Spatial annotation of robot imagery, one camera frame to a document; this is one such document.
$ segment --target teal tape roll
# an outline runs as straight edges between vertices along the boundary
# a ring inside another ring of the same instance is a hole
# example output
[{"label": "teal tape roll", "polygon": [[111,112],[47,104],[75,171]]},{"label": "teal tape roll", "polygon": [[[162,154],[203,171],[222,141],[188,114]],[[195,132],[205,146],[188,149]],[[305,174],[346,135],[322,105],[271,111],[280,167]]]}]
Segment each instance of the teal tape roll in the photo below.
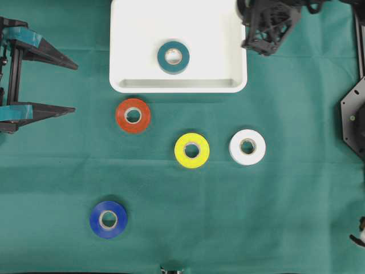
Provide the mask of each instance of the teal tape roll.
[{"label": "teal tape roll", "polygon": [[0,107],[0,121],[23,119],[33,119],[33,106],[31,104],[13,104]]},{"label": "teal tape roll", "polygon": [[[175,59],[169,60],[168,55],[174,55]],[[190,54],[185,45],[180,42],[171,41],[160,47],[157,59],[163,71],[170,74],[178,74],[183,72],[188,66]]]}]

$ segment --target red tape roll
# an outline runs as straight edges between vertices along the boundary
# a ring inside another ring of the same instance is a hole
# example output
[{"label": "red tape roll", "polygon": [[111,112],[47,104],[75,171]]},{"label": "red tape roll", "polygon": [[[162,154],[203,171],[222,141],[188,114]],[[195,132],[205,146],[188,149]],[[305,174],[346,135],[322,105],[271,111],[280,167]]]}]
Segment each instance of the red tape roll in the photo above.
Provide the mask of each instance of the red tape roll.
[{"label": "red tape roll", "polygon": [[[127,120],[127,114],[132,110],[137,110],[140,113],[140,119],[135,123]],[[142,100],[128,99],[121,102],[116,109],[115,119],[122,130],[128,133],[138,134],[148,127],[151,121],[151,111]]]}]

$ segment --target black cable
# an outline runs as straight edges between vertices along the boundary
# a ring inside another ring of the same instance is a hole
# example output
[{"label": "black cable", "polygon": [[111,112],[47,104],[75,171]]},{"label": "black cable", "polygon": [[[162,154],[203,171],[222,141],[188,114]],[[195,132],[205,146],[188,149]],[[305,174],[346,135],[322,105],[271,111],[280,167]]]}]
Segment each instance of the black cable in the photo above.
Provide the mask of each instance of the black cable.
[{"label": "black cable", "polygon": [[308,9],[309,13],[310,14],[317,14],[317,13],[319,13],[321,11],[322,6],[323,6],[325,0],[322,0],[320,3],[318,3],[316,9],[313,9],[312,8],[312,5],[310,3],[310,0],[306,0],[306,2],[307,2],[307,9]]}]

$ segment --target black mount plate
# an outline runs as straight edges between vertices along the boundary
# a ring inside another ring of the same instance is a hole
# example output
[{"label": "black mount plate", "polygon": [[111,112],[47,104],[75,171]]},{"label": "black mount plate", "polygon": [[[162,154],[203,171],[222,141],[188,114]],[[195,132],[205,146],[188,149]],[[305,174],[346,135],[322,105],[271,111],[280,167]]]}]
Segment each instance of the black mount plate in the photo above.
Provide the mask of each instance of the black mount plate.
[{"label": "black mount plate", "polygon": [[343,140],[363,160],[365,160],[365,148],[360,147],[359,143],[356,141],[355,121],[356,113],[364,105],[364,103],[365,78],[362,78],[361,81],[341,101],[341,116]]}]

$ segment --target metal frame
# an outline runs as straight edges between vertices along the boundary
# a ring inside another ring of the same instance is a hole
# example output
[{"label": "metal frame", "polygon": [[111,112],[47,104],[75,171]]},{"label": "metal frame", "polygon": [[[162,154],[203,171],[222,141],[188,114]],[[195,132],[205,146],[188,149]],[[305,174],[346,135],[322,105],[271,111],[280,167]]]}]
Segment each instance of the metal frame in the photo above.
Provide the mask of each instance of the metal frame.
[{"label": "metal frame", "polygon": [[[75,112],[75,109],[73,107],[58,107],[48,104],[19,102],[19,87],[23,60],[49,63],[52,65],[62,66],[73,70],[77,70],[78,65],[76,65],[72,60],[68,59],[65,55],[56,50],[43,38],[40,41],[38,47],[34,47],[33,45],[27,44],[19,40],[3,41],[3,29],[6,27],[18,26],[27,28],[28,24],[26,22],[0,17],[0,47],[2,46],[3,42],[5,42],[5,44],[7,45],[4,46],[3,55],[0,58],[0,80],[3,76],[2,67],[7,64],[6,53],[7,48],[9,47],[11,48],[11,67],[6,105],[8,106],[14,104],[30,104],[33,107],[33,118],[0,122],[0,132],[5,133],[14,133],[21,126]],[[0,88],[0,106],[2,106],[3,103],[4,93],[4,89]]]}]

